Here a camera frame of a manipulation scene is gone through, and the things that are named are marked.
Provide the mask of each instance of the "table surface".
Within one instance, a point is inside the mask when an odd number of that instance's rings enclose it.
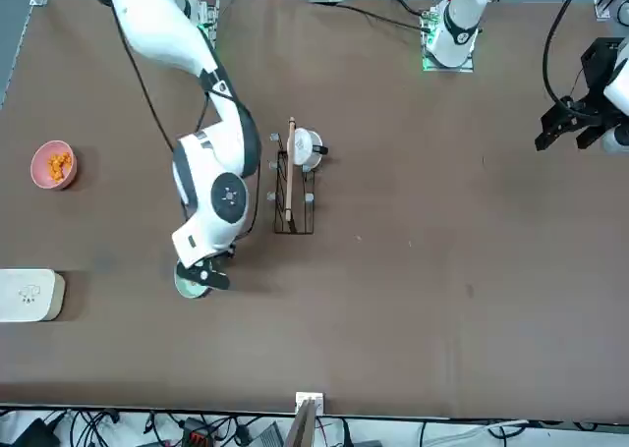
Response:
[[[56,321],[0,327],[0,401],[290,412],[318,391],[334,414],[627,419],[629,162],[574,137],[534,149],[557,10],[489,6],[477,71],[457,75],[421,71],[415,31],[234,0],[219,55],[262,135],[262,199],[233,290],[188,301],[172,281],[169,152],[110,13],[35,9],[0,112],[0,266],[56,269],[67,293]],[[603,34],[592,7],[570,9],[558,92]],[[189,133],[195,80],[139,62],[166,131]],[[273,235],[264,199],[268,137],[290,116],[330,148],[309,237]],[[28,173],[53,139],[79,153],[62,193]]]

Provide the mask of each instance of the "floor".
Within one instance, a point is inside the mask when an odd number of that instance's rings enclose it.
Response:
[[[562,0],[503,0],[505,2],[560,2]],[[583,3],[592,3],[593,0],[576,0]],[[29,0],[0,0],[0,85],[5,85],[10,79],[12,66],[14,64],[17,47],[28,18],[30,6]],[[22,411],[10,413],[0,418],[0,442],[11,442],[29,425],[37,416],[45,417],[49,412]],[[69,446],[68,432],[70,423],[66,418],[59,425],[57,433],[62,438],[62,446]],[[122,421],[114,427],[104,425],[102,435],[111,445],[135,446],[144,445],[155,440],[152,433],[143,434],[146,414],[124,414]],[[260,433],[271,422],[277,420],[280,431],[285,435],[290,428],[290,421],[287,419],[261,419],[252,424],[252,434]],[[342,428],[337,419],[324,419],[324,430],[327,438],[327,445],[333,446],[342,441]],[[158,417],[159,432],[163,439],[176,439],[181,435],[179,427],[167,416]],[[350,429],[355,442],[367,440],[380,440],[383,446],[418,446],[418,433],[420,423],[381,421],[381,420],[350,420]],[[76,432],[80,433],[85,425],[78,421]],[[458,426],[452,424],[429,424],[426,430],[426,440],[451,435],[469,429],[469,426]],[[629,445],[629,436],[613,433],[581,432],[575,430],[546,430],[527,429],[524,434],[509,440],[511,446],[550,446],[550,445],[570,445],[570,446],[621,446]],[[492,446],[501,445],[498,440],[493,439],[486,433],[480,435],[475,441],[468,442],[469,445]],[[326,445],[320,433],[316,436],[316,446]]]
[[[47,419],[48,422],[53,420],[57,414],[51,414],[50,411],[22,411],[10,413],[0,418],[0,443],[13,442],[26,429],[35,418]],[[75,413],[68,413],[58,424],[55,434],[61,440],[61,447],[70,447],[70,426]],[[110,420],[104,421],[100,425],[98,432],[103,439],[111,446],[116,447],[135,447],[144,446],[146,444],[153,445],[156,441],[154,432],[144,434],[144,425],[148,418],[147,413],[122,414],[117,424],[112,424]],[[175,415],[176,419],[185,419],[184,415]],[[207,416],[208,422],[220,419],[220,417]],[[240,423],[247,422],[251,418],[241,417]],[[277,422],[281,435],[285,438],[290,429],[291,420],[286,418],[263,418],[251,424],[251,436],[256,438],[274,421]],[[167,440],[177,441],[181,438],[181,429],[166,415],[158,415],[155,418],[156,427],[159,437],[165,442]],[[336,446],[343,441],[343,428],[339,419],[321,419],[321,425],[325,431],[325,439],[318,428],[315,432],[314,447]],[[364,420],[349,419],[352,440],[357,447],[361,447],[360,442],[378,440],[383,447],[419,447],[419,433],[422,428],[420,422],[411,421],[389,421],[389,420]],[[77,440],[84,430],[86,423],[78,417],[75,425],[75,445],[79,445]],[[583,425],[584,428],[591,428],[588,424]],[[429,423],[427,424],[424,437],[424,445],[429,446],[431,439],[436,439],[453,434],[460,434],[471,429],[469,425],[460,424],[443,424]],[[220,428],[220,434],[225,435],[224,427]],[[233,442],[222,445],[234,446]],[[454,445],[454,442],[443,442],[441,445]],[[474,439],[466,442],[459,442],[457,445],[469,445],[475,447],[500,447],[501,441],[492,438],[488,433],[482,432]],[[550,446],[570,446],[570,447],[620,447],[629,445],[629,436],[619,433],[608,432],[582,432],[578,430],[561,430],[561,429],[544,429],[529,428],[521,435],[508,440],[507,445],[511,447],[550,447]],[[365,444],[364,447],[376,447],[375,445]]]

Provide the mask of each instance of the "white mug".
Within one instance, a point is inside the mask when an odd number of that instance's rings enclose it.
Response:
[[[314,169],[321,157],[327,154],[327,147],[323,145],[321,136],[316,132],[298,128],[295,130],[295,154],[293,162]]]

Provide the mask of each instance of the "wooden stick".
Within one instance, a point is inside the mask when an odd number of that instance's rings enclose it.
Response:
[[[288,120],[288,143],[286,144],[286,150],[288,152],[288,176],[286,179],[286,221],[290,222],[293,219],[293,211],[291,209],[293,201],[293,169],[295,168],[295,118],[291,116]]]

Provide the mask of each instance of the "white box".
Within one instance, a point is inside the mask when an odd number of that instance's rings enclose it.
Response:
[[[65,290],[63,277],[50,269],[0,269],[0,322],[54,319]]]

